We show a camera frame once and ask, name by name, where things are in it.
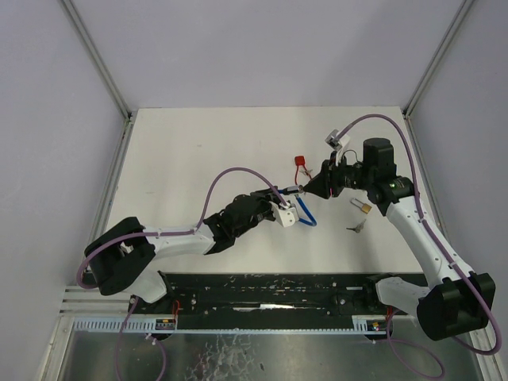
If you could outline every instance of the blue wire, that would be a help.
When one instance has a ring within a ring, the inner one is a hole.
[[[308,225],[308,226],[312,226],[312,227],[316,226],[318,223],[316,222],[316,219],[314,218],[312,213],[307,209],[307,206],[305,205],[303,200],[299,196],[296,196],[296,201],[298,201],[298,204],[300,204],[300,207],[303,209],[303,211],[305,212],[307,217],[310,219],[310,221],[307,221],[307,220],[304,220],[303,218],[300,218],[298,221],[300,221],[304,225]]]

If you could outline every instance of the white connector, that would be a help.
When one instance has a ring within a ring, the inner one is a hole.
[[[348,134],[344,135],[341,139],[338,139],[339,130],[334,129],[325,139],[327,145],[332,147],[335,151],[337,151],[337,161],[342,159],[344,152],[347,151],[349,141],[351,138]]]
[[[288,206],[278,206],[274,202],[271,203],[271,211],[275,217],[275,220],[284,228],[294,225],[298,221],[298,211],[296,206],[287,202]]]

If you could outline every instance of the black bracket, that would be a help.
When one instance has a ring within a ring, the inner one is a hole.
[[[89,256],[99,246],[130,233],[141,233],[144,226],[136,217],[127,217],[118,222],[85,249]],[[156,256],[155,246],[146,237],[131,238],[104,249],[90,261],[90,268],[102,295],[112,295],[133,284],[139,274]]]
[[[215,245],[206,253],[223,252],[235,244],[235,240],[263,220],[275,221],[270,201],[280,202],[271,189],[258,190],[250,195],[239,194],[218,213],[204,220],[212,234]]]
[[[164,274],[171,295],[140,300],[135,314],[171,314],[179,300],[180,329],[348,329],[352,316],[381,315],[375,274]],[[402,274],[426,285],[423,274]],[[264,310],[272,304],[294,308]]]
[[[471,274],[469,280],[490,309],[494,280],[488,274]],[[435,341],[485,328],[488,323],[485,311],[462,279],[435,286],[420,300],[417,315],[425,334]]]
[[[367,191],[368,199],[376,204],[382,215],[388,206],[400,198],[414,195],[414,187],[406,177],[397,176],[394,148],[388,139],[371,138],[364,141],[364,161],[348,165],[345,156],[336,164],[337,153],[323,161],[321,171],[304,187],[305,192],[321,198],[337,197],[344,188]]]

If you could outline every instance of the white plastic part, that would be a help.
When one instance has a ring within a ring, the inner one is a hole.
[[[271,203],[271,210],[275,220],[284,228],[294,225],[298,221],[298,211],[296,207],[288,202],[288,207],[278,207],[274,202]]]
[[[170,229],[147,228],[144,231],[158,233],[183,232],[193,228],[193,226],[180,226]],[[212,246],[214,246],[214,235],[207,225],[202,225],[195,234],[186,236],[147,237],[147,239],[150,244],[156,247],[156,256],[152,260],[152,263],[183,254],[202,255],[207,253]],[[157,271],[147,267],[124,292],[137,295],[148,303],[154,303],[167,293],[167,289],[162,277]]]
[[[147,267],[139,274],[134,283],[123,290],[123,292],[139,296],[147,303],[154,303],[167,293],[167,289],[166,284],[157,271]]]
[[[184,232],[193,229],[194,226],[180,226],[170,229],[147,228],[145,232]],[[214,235],[210,228],[203,224],[195,234],[186,236],[159,236],[148,237],[148,242],[156,247],[156,257],[152,261],[162,260],[173,256],[185,254],[205,254],[214,246]]]
[[[428,287],[416,286],[398,276],[380,280],[375,284],[375,290],[382,304],[398,308],[416,318],[419,299],[430,291]]]
[[[348,150],[349,141],[351,138],[348,134],[345,134],[341,139],[337,139],[339,130],[334,129],[325,139],[327,145],[337,151],[337,162],[341,161],[344,152]]]
[[[422,209],[430,228],[464,274],[467,275],[470,271],[473,271],[471,266],[466,264],[446,241],[436,224],[429,217],[425,207],[422,206]],[[444,278],[450,278],[452,281],[460,279],[420,222],[414,197],[402,198],[396,204],[391,204],[388,207],[387,218],[409,245],[425,274],[430,289],[442,284]]]
[[[124,331],[125,333],[148,333],[145,340],[150,340],[153,333],[176,333],[176,334],[233,334],[233,335],[383,335],[386,332],[369,331],[368,320],[364,316],[352,316],[353,328],[328,328],[328,329],[161,329],[158,321],[160,319],[171,319],[172,315],[157,317],[138,317],[133,316],[127,321]],[[118,333],[124,317],[77,317],[74,325],[69,332],[86,331],[86,332],[108,332]]]

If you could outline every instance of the red connector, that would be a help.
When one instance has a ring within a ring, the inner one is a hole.
[[[305,166],[305,157],[304,156],[295,156],[294,163],[296,164],[296,172],[294,174],[294,184],[295,185],[298,185],[298,169],[300,169],[300,167],[303,168],[303,173],[305,173],[309,177],[309,179],[312,179],[312,176],[310,175],[310,171]]]
[[[305,167],[305,157],[304,156],[295,156],[294,157],[294,163],[297,167]]]

